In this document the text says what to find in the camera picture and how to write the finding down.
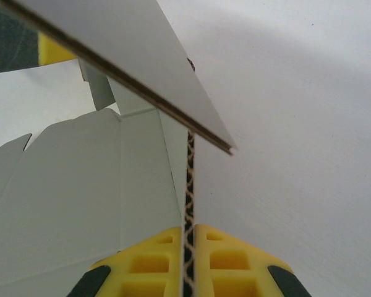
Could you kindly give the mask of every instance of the white background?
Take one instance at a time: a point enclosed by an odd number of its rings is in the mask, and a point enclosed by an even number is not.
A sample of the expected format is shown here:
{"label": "white background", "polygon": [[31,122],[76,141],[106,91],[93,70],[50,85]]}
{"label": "white background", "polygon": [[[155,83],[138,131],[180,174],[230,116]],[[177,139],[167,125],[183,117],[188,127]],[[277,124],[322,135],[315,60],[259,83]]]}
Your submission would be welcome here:
{"label": "white background", "polygon": [[[239,149],[197,140],[198,222],[282,258],[312,296],[371,296],[371,1],[158,2]],[[0,145],[93,109],[87,86],[10,94]]]}

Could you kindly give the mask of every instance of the corrugated cardboard edge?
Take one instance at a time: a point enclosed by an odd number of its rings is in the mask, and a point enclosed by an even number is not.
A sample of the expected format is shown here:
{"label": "corrugated cardboard edge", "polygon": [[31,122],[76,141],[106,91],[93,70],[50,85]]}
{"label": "corrugated cardboard edge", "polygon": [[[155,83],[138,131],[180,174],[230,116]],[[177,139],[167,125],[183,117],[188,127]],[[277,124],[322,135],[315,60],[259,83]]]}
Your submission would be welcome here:
{"label": "corrugated cardboard edge", "polygon": [[94,65],[96,68],[106,73],[107,75],[118,81],[120,84],[127,87],[132,92],[136,93],[146,101],[150,102],[152,105],[156,106],[157,108],[170,115],[172,118],[179,121],[181,124],[195,131],[197,134],[205,138],[207,141],[211,142],[213,145],[217,146],[219,149],[224,150],[226,153],[232,155],[230,144],[219,138],[217,135],[209,131],[200,123],[196,122],[187,114],[183,113],[179,108],[170,104],[170,102],[166,101],[157,93],[150,90],[149,88],[135,80],[133,77],[126,74],[121,69],[112,65],[104,57],[99,56],[98,54],[81,44],[79,41],[67,36],[60,29],[47,23],[47,21],[37,16],[24,6],[21,6],[20,4],[15,3],[12,0],[0,0],[0,5],[16,13],[25,21],[32,24],[34,27],[38,28],[42,32],[46,33],[51,38],[55,39],[58,43],[67,47],[68,49],[79,55],[81,58]]}

